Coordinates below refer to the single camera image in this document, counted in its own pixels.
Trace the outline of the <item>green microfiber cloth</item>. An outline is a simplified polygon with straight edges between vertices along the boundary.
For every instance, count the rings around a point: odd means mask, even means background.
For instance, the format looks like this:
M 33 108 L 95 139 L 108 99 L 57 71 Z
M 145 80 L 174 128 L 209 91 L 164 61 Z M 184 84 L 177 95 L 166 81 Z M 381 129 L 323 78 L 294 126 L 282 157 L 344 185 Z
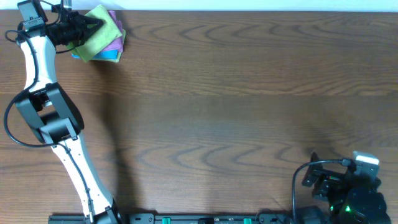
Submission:
M 123 26 L 117 20 L 115 11 L 108 11 L 104 6 L 98 5 L 85 16 L 102 19 L 104 25 L 96 31 L 82 46 L 72 50 L 72 57 L 82 59 L 92 58 L 99 52 L 117 50 L 121 46 Z

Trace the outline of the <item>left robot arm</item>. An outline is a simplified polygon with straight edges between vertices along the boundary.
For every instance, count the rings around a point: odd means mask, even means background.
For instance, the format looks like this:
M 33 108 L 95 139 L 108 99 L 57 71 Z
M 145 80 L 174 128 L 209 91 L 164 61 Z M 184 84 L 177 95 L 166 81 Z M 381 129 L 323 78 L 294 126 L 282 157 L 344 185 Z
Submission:
M 87 43 L 104 21 L 73 11 L 70 1 L 52 6 L 58 19 L 50 24 L 39 1 L 22 1 L 17 7 L 22 22 L 15 31 L 15 43 L 26 64 L 24 89 L 10 102 L 16 106 L 39 143 L 51 147 L 61 160 L 80 197 L 83 216 L 50 217 L 55 223 L 124 223 L 116 202 L 101 182 L 88 154 L 83 118 L 55 74 L 58 45 Z

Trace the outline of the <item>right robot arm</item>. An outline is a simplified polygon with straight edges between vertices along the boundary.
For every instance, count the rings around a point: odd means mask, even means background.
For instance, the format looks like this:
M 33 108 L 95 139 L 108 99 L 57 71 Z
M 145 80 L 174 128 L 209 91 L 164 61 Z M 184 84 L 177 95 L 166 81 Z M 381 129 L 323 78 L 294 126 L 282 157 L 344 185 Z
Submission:
M 312 197 L 328 203 L 329 214 L 320 208 L 298 209 L 295 203 L 297 174 L 307 168 L 302 185 L 312 187 Z M 351 159 L 321 160 L 316 152 L 292 177 L 292 216 L 286 223 L 390 223 L 387 205 L 377 189 L 379 159 L 366 152 L 354 151 Z

